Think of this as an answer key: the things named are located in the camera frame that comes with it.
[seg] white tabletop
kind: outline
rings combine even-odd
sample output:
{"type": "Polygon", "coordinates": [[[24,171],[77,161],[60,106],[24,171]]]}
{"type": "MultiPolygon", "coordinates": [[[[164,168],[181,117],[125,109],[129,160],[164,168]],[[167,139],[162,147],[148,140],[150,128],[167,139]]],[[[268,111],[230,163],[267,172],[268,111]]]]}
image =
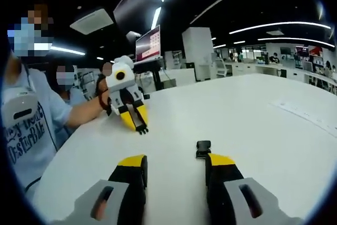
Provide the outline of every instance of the white tabletop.
{"type": "Polygon", "coordinates": [[[152,93],[146,101],[149,133],[129,131],[102,114],[81,126],[42,176],[34,205],[47,220],[63,219],[74,201],[118,161],[146,154],[148,188],[144,224],[207,224],[204,161],[198,140],[229,155],[244,177],[271,191],[291,217],[305,218],[326,192],[337,158],[337,139],[272,106],[278,100],[337,124],[337,97],[317,87],[252,74],[152,93]]]}

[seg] office room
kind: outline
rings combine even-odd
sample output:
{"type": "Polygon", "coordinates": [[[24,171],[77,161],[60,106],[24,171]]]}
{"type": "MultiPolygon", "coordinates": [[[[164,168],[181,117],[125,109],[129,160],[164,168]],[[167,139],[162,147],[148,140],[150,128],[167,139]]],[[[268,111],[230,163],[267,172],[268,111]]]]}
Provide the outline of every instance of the office room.
{"type": "Polygon", "coordinates": [[[5,5],[12,222],[337,218],[334,0],[5,5]]]}

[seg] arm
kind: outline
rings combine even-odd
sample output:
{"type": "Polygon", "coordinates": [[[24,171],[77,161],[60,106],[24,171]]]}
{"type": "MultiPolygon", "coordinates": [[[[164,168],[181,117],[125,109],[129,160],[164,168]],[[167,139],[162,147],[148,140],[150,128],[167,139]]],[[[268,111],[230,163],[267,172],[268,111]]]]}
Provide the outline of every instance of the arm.
{"type": "MultiPolygon", "coordinates": [[[[108,97],[108,91],[102,93],[102,101],[105,104],[107,104],[108,97]]],[[[80,105],[76,105],[72,108],[66,125],[72,128],[78,127],[99,116],[102,110],[103,109],[101,107],[99,97],[84,102],[80,105]]]]}

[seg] black ceiling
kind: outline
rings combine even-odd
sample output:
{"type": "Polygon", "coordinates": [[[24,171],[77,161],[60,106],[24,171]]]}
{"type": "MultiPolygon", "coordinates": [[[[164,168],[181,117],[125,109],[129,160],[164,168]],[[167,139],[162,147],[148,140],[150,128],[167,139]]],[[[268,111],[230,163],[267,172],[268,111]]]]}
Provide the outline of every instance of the black ceiling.
{"type": "MultiPolygon", "coordinates": [[[[15,22],[28,8],[29,4],[41,0],[8,0],[8,21],[15,22]]],[[[96,57],[113,60],[123,54],[131,54],[130,46],[124,34],[113,24],[89,35],[69,27],[76,17],[97,7],[103,7],[113,17],[113,10],[120,0],[42,0],[48,4],[54,18],[54,45],[85,51],[85,57],[72,58],[80,66],[98,66],[102,64],[96,57]]],[[[212,36],[217,39],[215,45],[243,41],[244,45],[257,44],[257,38],[272,37],[267,31],[280,29],[286,37],[309,38],[333,43],[331,31],[322,27],[307,25],[281,25],[268,28],[257,28],[230,35],[229,32],[245,27],[284,21],[306,21],[323,23],[333,27],[336,18],[334,0],[223,0],[197,19],[190,22],[208,6],[217,0],[165,0],[158,23],[162,29],[162,51],[183,50],[181,33],[189,26],[210,27],[212,36]],[[319,20],[318,4],[324,3],[325,14],[319,20]]]]}

